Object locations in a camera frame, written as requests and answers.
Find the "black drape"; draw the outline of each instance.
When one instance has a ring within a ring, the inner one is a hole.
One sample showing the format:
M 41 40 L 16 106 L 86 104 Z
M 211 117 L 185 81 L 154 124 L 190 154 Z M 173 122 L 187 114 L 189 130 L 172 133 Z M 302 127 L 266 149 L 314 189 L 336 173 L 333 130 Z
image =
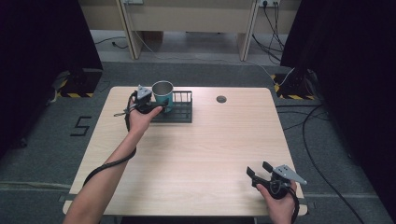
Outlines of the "black drape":
M 0 1 L 1 150 L 18 141 L 63 71 L 102 69 L 77 0 Z
M 396 221 L 396 1 L 329 2 L 302 1 L 281 65 L 316 72 L 347 150 Z

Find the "wooden table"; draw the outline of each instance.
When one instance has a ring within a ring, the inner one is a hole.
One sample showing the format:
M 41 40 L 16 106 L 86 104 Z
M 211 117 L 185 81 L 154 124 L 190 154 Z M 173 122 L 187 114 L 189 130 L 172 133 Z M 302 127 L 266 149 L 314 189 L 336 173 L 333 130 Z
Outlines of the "wooden table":
M 110 91 L 70 194 L 100 166 L 127 134 L 123 117 L 136 87 Z M 105 215 L 267 216 L 260 193 L 251 187 L 247 167 L 269 179 L 262 162 L 294 169 L 276 108 L 265 88 L 196 88 L 192 123 L 151 123 L 129 161 Z M 218 96 L 226 103 L 218 103 Z M 299 186 L 299 198 L 304 195 Z M 67 211 L 71 201 L 64 204 Z M 307 212 L 301 205 L 299 215 Z

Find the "electrical socket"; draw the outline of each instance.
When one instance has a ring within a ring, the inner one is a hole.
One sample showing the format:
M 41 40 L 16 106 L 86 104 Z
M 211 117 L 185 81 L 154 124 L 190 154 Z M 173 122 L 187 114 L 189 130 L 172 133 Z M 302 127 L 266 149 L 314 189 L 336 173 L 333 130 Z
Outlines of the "electrical socket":
M 280 0 L 259 0 L 259 1 L 260 1 L 259 7 L 263 7 L 264 1 L 267 1 L 267 7 L 274 7 L 275 2 L 277 2 L 278 5 L 280 3 Z
M 123 0 L 125 5 L 143 5 L 143 0 Z

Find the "black metal rack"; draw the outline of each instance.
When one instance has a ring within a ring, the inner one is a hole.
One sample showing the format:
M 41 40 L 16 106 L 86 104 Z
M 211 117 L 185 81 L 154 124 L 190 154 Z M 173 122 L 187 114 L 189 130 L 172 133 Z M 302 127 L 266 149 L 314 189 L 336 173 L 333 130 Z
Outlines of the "black metal rack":
M 172 110 L 160 113 L 151 122 L 192 123 L 192 91 L 173 91 Z

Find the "table hole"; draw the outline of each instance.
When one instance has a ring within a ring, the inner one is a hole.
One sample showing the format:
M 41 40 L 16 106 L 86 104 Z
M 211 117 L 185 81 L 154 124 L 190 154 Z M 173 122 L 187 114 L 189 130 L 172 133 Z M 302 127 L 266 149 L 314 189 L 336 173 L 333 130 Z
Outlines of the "table hole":
M 225 96 L 220 95 L 220 96 L 218 96 L 218 97 L 216 98 L 216 100 L 217 100 L 219 103 L 223 104 L 223 103 L 225 103 L 225 102 L 227 101 L 227 98 L 226 98 Z

